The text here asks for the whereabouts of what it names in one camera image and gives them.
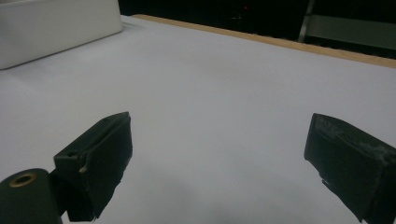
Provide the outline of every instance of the table edge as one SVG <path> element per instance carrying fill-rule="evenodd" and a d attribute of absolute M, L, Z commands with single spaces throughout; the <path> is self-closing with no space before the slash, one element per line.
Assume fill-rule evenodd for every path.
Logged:
<path fill-rule="evenodd" d="M 217 27 L 205 26 L 205 25 L 200 25 L 200 24 L 195 24 L 195 23 L 190 23 L 190 22 L 185 22 L 185 21 L 174 21 L 174 20 L 149 16 L 149 15 L 144 15 L 144 14 L 136 14 L 136 15 L 133 15 L 132 17 L 141 19 L 141 20 L 145 20 L 145 21 L 155 21 L 155 22 L 159 22 L 159 23 L 175 25 L 175 26 L 179 26 L 179 27 L 184 27 L 184 28 L 189 28 L 189 29 L 194 29 L 194 30 L 199 30 L 199 31 L 205 31 L 205 32 L 210 32 L 210 33 L 214 33 L 214 34 L 219 34 L 219 35 L 229 35 L 229 36 L 238 37 L 238 38 L 242 38 L 242 39 L 246 39 L 246 40 L 275 45 L 275 46 L 279 46 L 279 47 L 287 48 L 287 49 L 297 49 L 297 50 L 301 50 L 301 51 L 305 51 L 305 52 L 316 53 L 316 54 L 320 54 L 320 55 L 326 55 L 326 56 L 331 56 L 331 57 L 340 58 L 340 59 L 346 59 L 346 60 L 360 62 L 360 63 L 370 63 L 370 64 L 375 64 L 375 65 L 380 65 L 380 66 L 385 66 L 385 67 L 390 67 L 390 68 L 396 68 L 396 60 L 388 59 L 388 58 L 381 58 L 381 57 L 377 57 L 377 56 L 373 56 L 373 55 L 366 55 L 366 54 L 361 54 L 361 53 L 351 52 L 351 51 L 346 51 L 346 50 L 340 50 L 340 49 L 329 49 L 329 48 L 324 48 L 324 47 L 320 47 L 320 46 L 314 46 L 314 45 L 308 45 L 308 44 L 304 44 L 304 43 L 294 42 L 294 41 L 290 41 L 290 40 L 277 39 L 277 38 L 272 38 L 272 37 L 262 36 L 262 35 L 247 34 L 247 33 L 225 30 L 225 29 L 220 29 Z"/>

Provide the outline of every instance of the white container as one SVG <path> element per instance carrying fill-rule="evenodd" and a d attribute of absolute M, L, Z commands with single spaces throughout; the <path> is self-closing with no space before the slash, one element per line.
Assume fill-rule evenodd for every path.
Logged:
<path fill-rule="evenodd" d="M 0 69 L 121 29 L 117 0 L 0 0 Z"/>

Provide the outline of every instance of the white surface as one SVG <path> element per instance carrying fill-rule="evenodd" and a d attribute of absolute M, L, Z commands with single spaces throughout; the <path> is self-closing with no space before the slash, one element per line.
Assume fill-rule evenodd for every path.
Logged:
<path fill-rule="evenodd" d="M 0 1 L 0 69 L 120 30 L 117 0 Z"/>
<path fill-rule="evenodd" d="M 396 146 L 396 70 L 123 18 L 123 32 L 0 71 L 0 176 L 132 115 L 97 224 L 359 223 L 304 160 L 314 112 Z"/>

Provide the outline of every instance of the wooden strip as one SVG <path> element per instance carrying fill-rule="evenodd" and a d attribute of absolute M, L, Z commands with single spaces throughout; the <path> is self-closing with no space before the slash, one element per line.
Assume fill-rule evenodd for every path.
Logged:
<path fill-rule="evenodd" d="M 288 48 L 288 49 L 297 49 L 297 50 L 302 50 L 302 51 L 306 51 L 306 52 L 331 56 L 331 57 L 335 57 L 335 58 L 347 59 L 347 60 L 361 62 L 361 63 L 370 63 L 370 64 L 375 64 L 375 65 L 380 65 L 380 66 L 396 68 L 396 60 L 392 60 L 392 59 L 388 59 L 388 58 L 381 58 L 381 57 L 377 57 L 377 56 L 360 54 L 360 53 L 346 51 L 346 50 L 340 50 L 340 49 L 328 49 L 328 48 L 323 48 L 323 47 L 314 46 L 314 45 L 307 45 L 307 44 L 284 40 L 284 39 L 276 39 L 276 38 L 262 36 L 262 35 L 246 34 L 246 33 L 225 30 L 225 29 L 220 29 L 220 28 L 210 27 L 210 26 L 205 26 L 205 25 L 199 25 L 199 24 L 194 24 L 194 23 L 189 23 L 189 22 L 184 22 L 184 21 L 173 21 L 173 20 L 168 20 L 168 19 L 164 19 L 164 18 L 152 17 L 152 16 L 148 16 L 148 15 L 138 14 L 138 15 L 133 15 L 133 17 L 141 19 L 141 20 L 156 21 L 156 22 L 165 23 L 165 24 L 169 24 L 169 25 L 175 25 L 175 26 L 180 26 L 180 27 L 185 27 L 185 28 L 189 28 L 189 29 L 220 34 L 220 35 L 234 36 L 234 37 L 238 37 L 238 38 L 257 41 L 257 42 L 261 42 L 261 43 L 265 43 L 265 44 L 271 44 L 271 45 Z"/>

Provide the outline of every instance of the tabletop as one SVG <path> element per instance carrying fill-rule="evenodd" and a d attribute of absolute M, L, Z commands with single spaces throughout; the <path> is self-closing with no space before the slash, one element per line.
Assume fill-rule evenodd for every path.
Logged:
<path fill-rule="evenodd" d="M 51 171 L 96 121 L 129 111 L 134 155 L 95 223 L 359 223 L 304 160 L 309 123 L 333 116 L 395 147 L 396 69 L 122 20 L 0 71 L 2 179 Z"/>

